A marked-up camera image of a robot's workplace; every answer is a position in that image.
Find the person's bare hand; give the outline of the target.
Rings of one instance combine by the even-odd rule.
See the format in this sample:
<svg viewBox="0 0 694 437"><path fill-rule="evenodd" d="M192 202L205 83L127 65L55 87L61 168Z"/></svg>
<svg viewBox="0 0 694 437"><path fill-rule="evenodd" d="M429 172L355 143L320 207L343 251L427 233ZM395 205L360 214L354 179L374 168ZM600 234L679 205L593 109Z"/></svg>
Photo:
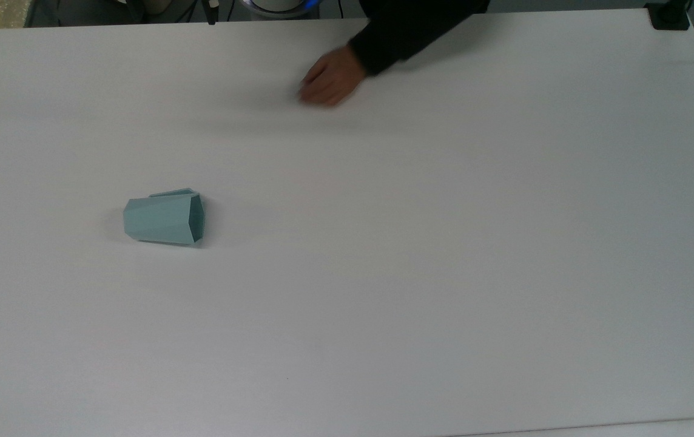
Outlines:
<svg viewBox="0 0 694 437"><path fill-rule="evenodd" d="M311 106L336 107L366 80L366 69L345 45L320 57L303 78L298 100Z"/></svg>

